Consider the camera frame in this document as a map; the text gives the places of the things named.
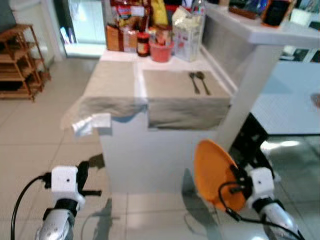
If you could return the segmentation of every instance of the tile floor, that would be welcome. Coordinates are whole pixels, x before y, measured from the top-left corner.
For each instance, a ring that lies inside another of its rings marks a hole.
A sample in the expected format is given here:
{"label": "tile floor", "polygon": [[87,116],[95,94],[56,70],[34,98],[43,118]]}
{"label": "tile floor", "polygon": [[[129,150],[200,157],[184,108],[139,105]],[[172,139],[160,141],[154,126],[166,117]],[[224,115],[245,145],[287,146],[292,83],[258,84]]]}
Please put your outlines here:
{"label": "tile floor", "polygon": [[[56,165],[90,159],[85,187],[102,189],[103,194],[86,198],[76,218],[75,240],[267,240],[261,226],[234,222],[196,195],[110,193],[98,135],[75,139],[71,131],[59,128],[62,115],[85,89],[96,63],[70,58],[54,63],[52,81],[35,103],[0,101],[0,239],[10,239],[12,210],[27,181]],[[288,140],[297,145],[280,145]],[[320,137],[272,137],[268,142],[272,147],[266,153],[282,178],[276,184],[276,196],[305,239],[318,240]],[[39,182],[34,184],[19,207],[16,239],[34,239],[45,209],[51,206],[50,191]],[[248,209],[242,214],[257,217]]]}

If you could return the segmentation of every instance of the glass door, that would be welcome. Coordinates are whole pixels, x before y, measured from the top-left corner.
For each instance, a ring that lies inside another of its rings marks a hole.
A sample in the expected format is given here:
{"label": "glass door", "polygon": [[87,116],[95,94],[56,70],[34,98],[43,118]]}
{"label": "glass door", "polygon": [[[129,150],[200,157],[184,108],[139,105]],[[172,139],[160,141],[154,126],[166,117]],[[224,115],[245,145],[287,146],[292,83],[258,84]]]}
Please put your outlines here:
{"label": "glass door", "polygon": [[68,57],[100,57],[106,49],[101,0],[53,0]]}

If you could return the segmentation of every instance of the yellow bag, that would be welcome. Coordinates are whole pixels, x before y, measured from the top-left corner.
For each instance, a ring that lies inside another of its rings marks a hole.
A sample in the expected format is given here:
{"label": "yellow bag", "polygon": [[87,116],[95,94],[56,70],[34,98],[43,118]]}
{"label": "yellow bag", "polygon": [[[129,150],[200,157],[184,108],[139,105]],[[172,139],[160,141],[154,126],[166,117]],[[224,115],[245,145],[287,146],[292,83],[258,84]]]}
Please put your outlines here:
{"label": "yellow bag", "polygon": [[151,0],[153,9],[152,21],[154,25],[168,25],[167,11],[164,0]]}

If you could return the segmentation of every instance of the black cable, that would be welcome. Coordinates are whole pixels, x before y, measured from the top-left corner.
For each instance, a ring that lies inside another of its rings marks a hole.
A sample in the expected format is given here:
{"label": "black cable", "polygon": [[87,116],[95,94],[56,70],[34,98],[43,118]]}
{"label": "black cable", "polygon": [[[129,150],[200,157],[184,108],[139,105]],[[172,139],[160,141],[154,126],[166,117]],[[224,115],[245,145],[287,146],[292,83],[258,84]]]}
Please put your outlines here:
{"label": "black cable", "polygon": [[16,217],[17,217],[17,212],[18,212],[18,207],[19,204],[21,202],[22,197],[24,196],[24,194],[26,193],[26,191],[28,190],[28,188],[37,180],[41,180],[43,179],[44,176],[37,176],[36,178],[32,179],[22,190],[22,192],[20,193],[15,206],[14,206],[14,210],[12,213],[12,218],[11,218],[11,240],[15,240],[15,228],[16,228]]}
{"label": "black cable", "polygon": [[224,198],[222,197],[222,189],[226,186],[229,186],[229,185],[238,185],[238,186],[244,186],[244,185],[241,185],[239,184],[238,182],[236,181],[227,181],[223,184],[221,184],[219,186],[219,189],[218,189],[218,194],[219,194],[219,199],[222,203],[222,205],[224,206],[225,208],[225,211],[231,216],[233,217],[235,220],[237,221],[243,221],[243,222],[246,222],[246,223],[252,223],[252,224],[262,224],[262,225],[268,225],[268,226],[271,226],[271,227],[276,227],[276,228],[280,228],[284,231],[286,231],[287,233],[293,235],[297,240],[305,240],[304,237],[302,236],[302,234],[300,232],[299,235],[297,235],[296,233],[294,233],[293,231],[281,226],[281,225],[278,225],[276,223],[273,223],[273,222],[270,222],[270,221],[261,221],[261,220],[256,220],[256,219],[251,219],[251,218],[245,218],[245,217],[242,217],[240,214],[236,213],[234,210],[232,210],[230,207],[228,207],[226,205],[226,202],[224,200]]}

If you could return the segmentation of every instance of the white wall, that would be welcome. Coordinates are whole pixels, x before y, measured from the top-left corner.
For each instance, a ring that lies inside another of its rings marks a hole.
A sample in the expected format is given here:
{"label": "white wall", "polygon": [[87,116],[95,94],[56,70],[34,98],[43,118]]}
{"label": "white wall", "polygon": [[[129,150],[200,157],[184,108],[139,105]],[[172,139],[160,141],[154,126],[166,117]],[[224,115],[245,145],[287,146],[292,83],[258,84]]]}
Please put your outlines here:
{"label": "white wall", "polygon": [[9,0],[17,23],[32,24],[45,61],[65,58],[60,30],[52,0]]}
{"label": "white wall", "polygon": [[[19,24],[32,24],[39,42],[41,53],[46,63],[50,62],[54,58],[54,51],[50,42],[49,33],[44,21],[44,15],[42,13],[40,3],[23,8],[21,10],[13,11],[14,18]],[[33,36],[30,30],[25,32],[27,41],[33,42]],[[39,58],[36,48],[33,49],[32,55]]]}

